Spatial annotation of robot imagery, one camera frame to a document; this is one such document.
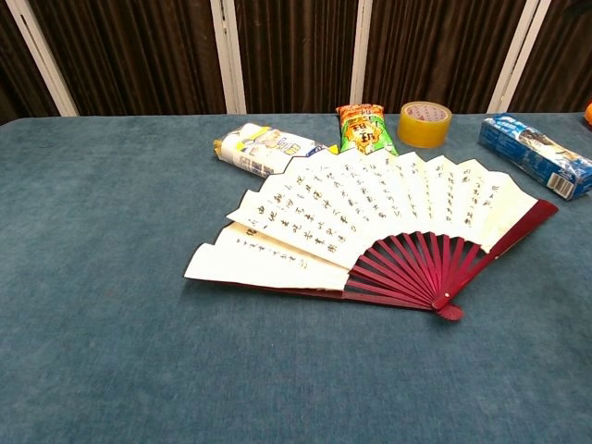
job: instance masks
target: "blue and white box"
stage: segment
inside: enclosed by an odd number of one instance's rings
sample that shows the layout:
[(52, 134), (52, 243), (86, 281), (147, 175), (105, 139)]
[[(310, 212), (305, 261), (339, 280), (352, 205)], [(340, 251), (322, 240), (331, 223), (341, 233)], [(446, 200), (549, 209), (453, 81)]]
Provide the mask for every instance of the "blue and white box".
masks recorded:
[(481, 124), (479, 143), (571, 201), (592, 189), (592, 161), (551, 140), (510, 114)]

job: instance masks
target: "blue table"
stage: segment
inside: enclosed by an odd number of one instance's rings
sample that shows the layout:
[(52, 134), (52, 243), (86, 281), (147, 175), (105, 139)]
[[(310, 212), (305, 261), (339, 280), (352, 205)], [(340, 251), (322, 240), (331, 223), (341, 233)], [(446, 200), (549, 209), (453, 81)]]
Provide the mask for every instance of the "blue table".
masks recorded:
[[(336, 116), (4, 125), (0, 442), (592, 442), (591, 198), (479, 146), (483, 117), (419, 154), (475, 157), (560, 211), (457, 297), (458, 324), (182, 278), (262, 183), (212, 140), (252, 121), (339, 143)], [(521, 118), (592, 157), (580, 115)]]

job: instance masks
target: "tape roll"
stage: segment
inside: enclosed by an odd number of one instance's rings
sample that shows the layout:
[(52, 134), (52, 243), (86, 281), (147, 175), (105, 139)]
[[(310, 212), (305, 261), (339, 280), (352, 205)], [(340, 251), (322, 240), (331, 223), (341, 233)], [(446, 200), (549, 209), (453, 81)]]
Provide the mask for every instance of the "tape roll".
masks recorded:
[(431, 102), (410, 102), (401, 108), (399, 139), (415, 148), (437, 148), (446, 140), (452, 113)]

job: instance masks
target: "brown curtain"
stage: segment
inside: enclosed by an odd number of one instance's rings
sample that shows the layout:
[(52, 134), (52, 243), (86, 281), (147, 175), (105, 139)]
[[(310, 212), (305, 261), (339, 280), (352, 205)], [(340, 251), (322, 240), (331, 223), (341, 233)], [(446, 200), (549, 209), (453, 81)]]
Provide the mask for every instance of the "brown curtain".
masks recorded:
[(510, 111), (584, 111), (592, 100), (592, 5), (584, 7), (590, 3), (551, 2)]
[(333, 113), (347, 104), (357, 0), (235, 0), (249, 113)]
[(0, 125), (21, 117), (58, 115), (6, 2), (0, 2)]
[(484, 113), (525, 0), (374, 0), (364, 101)]
[(82, 115), (226, 112), (208, 0), (30, 0)]

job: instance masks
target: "calligraphy fan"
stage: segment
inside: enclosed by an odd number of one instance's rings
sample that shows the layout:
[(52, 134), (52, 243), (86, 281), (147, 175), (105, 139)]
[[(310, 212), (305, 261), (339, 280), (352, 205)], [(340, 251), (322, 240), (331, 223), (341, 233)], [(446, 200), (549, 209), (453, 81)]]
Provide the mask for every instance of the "calligraphy fan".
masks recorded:
[(321, 152), (247, 191), (185, 277), (458, 320), (454, 296), (556, 211), (476, 160)]

